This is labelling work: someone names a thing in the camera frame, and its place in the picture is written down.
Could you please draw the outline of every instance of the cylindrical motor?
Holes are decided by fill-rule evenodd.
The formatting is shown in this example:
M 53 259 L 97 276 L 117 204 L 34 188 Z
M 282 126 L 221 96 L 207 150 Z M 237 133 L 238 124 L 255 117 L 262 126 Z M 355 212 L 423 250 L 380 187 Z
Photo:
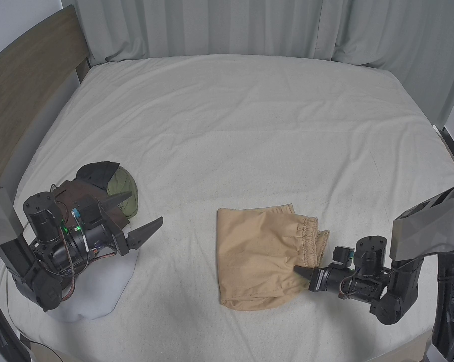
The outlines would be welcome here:
M 354 265 L 359 269 L 358 275 L 373 277 L 384 267 L 386 253 L 386 238 L 382 236 L 367 236 L 358 240 L 354 253 Z
M 63 217 L 50 192 L 29 197 L 24 202 L 23 210 L 40 243 L 48 243 L 58 238 Z

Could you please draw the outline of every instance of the white bed sheet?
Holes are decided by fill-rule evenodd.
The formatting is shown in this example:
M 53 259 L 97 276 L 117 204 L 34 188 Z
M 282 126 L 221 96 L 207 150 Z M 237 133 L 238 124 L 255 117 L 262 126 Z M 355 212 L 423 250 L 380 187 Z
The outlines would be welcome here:
M 428 330 L 436 259 L 392 326 L 367 304 L 301 293 L 279 308 L 219 303 L 218 208 L 293 203 L 334 246 L 390 238 L 392 220 L 454 185 L 454 164 L 390 73 L 311 59 L 169 57 L 91 69 L 24 175 L 15 206 L 83 164 L 120 162 L 136 179 L 132 227 L 163 215 L 115 310 L 60 323 L 9 280 L 9 313 L 29 338 L 89 361 L 356 361 Z M 6 277 L 0 304 L 6 310 Z

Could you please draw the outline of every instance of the bed frame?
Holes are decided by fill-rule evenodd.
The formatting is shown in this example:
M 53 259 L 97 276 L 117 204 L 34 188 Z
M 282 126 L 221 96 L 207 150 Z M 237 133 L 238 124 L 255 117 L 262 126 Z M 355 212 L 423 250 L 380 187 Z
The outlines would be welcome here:
M 0 185 L 8 187 L 10 196 L 17 187 L 10 183 L 19 182 L 14 179 L 22 177 L 61 109 L 49 122 L 42 113 L 75 70 L 83 80 L 88 55 L 73 5 L 49 16 L 0 53 Z

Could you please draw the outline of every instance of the fitted sheet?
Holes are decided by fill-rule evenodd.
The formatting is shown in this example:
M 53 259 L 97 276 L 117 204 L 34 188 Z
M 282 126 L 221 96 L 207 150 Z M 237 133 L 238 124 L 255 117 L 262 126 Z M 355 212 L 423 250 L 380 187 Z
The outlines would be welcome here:
M 93 67 L 21 181 L 21 221 L 28 196 L 104 160 L 120 162 L 138 184 L 132 228 L 160 215 L 164 224 L 103 318 L 57 322 L 4 273 L 0 305 L 32 340 L 85 362 L 360 362 L 432 327 L 433 257 L 423 263 L 417 302 L 391 326 L 367 304 L 330 293 L 305 291 L 254 312 L 219 301 L 218 208 L 292 203 L 330 230 L 326 265 L 336 245 L 355 246 L 363 236 L 385 236 L 389 248 L 394 218 L 454 186 L 444 144 L 389 72 L 235 55 Z

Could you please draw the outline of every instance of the gray curtain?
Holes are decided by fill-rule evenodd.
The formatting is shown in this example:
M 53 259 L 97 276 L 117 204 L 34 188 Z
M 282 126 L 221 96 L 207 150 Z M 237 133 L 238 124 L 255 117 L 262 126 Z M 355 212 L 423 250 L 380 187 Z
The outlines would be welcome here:
M 454 104 L 454 0 L 62 0 L 92 64 L 201 54 L 307 57 L 391 71 L 442 127 Z

